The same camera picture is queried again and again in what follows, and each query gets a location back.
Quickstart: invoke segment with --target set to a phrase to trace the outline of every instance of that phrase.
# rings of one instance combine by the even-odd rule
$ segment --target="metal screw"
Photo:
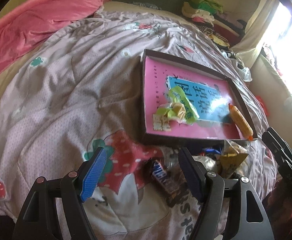
[[[38,177],[37,179],[36,179],[36,182],[37,183],[42,183],[44,181],[44,177]]]
[[[74,178],[77,176],[77,172],[76,171],[71,171],[70,173],[68,173],[68,177],[70,178]]]
[[[209,177],[211,177],[211,178],[214,178],[214,177],[216,177],[216,172],[214,172],[214,171],[209,171],[209,172],[207,172],[207,175],[208,175]]]
[[[241,177],[241,181],[243,183],[248,183],[249,182],[249,179],[247,177]]]

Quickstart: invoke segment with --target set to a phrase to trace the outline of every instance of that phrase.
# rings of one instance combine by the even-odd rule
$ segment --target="curtain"
[[[278,8],[278,0],[260,0],[257,10],[249,19],[245,36],[231,49],[244,62],[245,67],[251,68],[261,52],[265,32]]]

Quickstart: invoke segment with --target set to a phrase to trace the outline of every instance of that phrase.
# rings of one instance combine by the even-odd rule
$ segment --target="window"
[[[292,94],[292,17],[282,4],[265,32],[264,40],[266,54],[271,54],[271,50],[274,56],[273,59],[270,56],[270,62]]]

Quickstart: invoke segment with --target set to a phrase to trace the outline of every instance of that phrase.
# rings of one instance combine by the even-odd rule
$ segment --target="bedspread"
[[[107,13],[57,31],[28,60],[0,101],[0,214],[16,219],[38,176],[61,178],[99,146],[109,159],[84,203],[102,239],[188,239],[200,204],[189,191],[172,208],[147,183],[143,163],[167,147],[137,142],[140,57],[153,49],[213,68],[232,78],[259,138],[264,112],[231,62],[196,28],[149,13]],[[260,198],[273,188],[276,164],[260,139],[251,142],[241,171]],[[57,202],[64,239],[70,239]]]

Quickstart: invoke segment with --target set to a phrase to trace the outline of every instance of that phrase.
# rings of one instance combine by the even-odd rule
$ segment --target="pink blanket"
[[[103,0],[28,0],[0,19],[0,73],[57,30],[93,14]]]

